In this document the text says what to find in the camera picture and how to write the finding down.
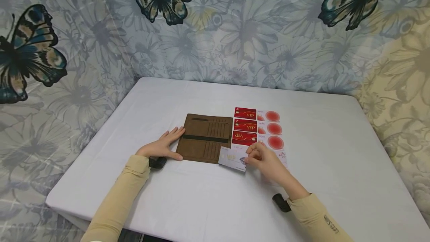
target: left hand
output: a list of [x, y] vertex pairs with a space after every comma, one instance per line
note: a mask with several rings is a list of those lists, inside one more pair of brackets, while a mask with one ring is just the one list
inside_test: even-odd
[[182, 156], [170, 150], [170, 144], [178, 140], [181, 135], [186, 132], [186, 129], [175, 127], [170, 132], [165, 132], [157, 141], [142, 146], [136, 155], [144, 157], [170, 157], [178, 161], [182, 161]]

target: long sleeve shirt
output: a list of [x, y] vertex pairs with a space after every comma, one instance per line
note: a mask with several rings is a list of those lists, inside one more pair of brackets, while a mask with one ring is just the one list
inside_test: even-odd
[[[150, 172], [147, 157], [132, 155], [96, 211], [81, 242], [117, 242], [133, 201]], [[292, 212], [315, 242], [353, 241], [328, 214], [315, 194], [290, 200]]]

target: white tablecloth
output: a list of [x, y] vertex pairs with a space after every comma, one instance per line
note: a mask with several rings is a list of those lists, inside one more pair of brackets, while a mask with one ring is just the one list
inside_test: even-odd
[[[140, 146], [183, 125], [188, 113], [232, 117], [236, 106], [280, 114], [291, 173], [356, 242], [429, 241], [428, 226], [359, 103], [331, 94], [141, 78], [46, 203], [70, 219], [91, 220]], [[275, 193], [286, 197], [252, 168], [243, 174], [169, 160], [152, 171], [125, 227], [172, 241], [308, 241], [294, 215], [275, 207]]]

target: floral backdrop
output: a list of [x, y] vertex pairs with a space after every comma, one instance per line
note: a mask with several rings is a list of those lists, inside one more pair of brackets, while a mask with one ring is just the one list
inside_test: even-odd
[[354, 95], [430, 225], [430, 0], [0, 0], [0, 36], [2, 241], [79, 241], [45, 197], [142, 76]]

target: brown wallet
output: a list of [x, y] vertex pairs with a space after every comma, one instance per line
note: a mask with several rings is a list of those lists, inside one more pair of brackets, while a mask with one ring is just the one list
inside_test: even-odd
[[231, 148], [233, 118], [188, 114], [184, 128], [176, 149], [184, 160], [217, 164], [221, 147]]

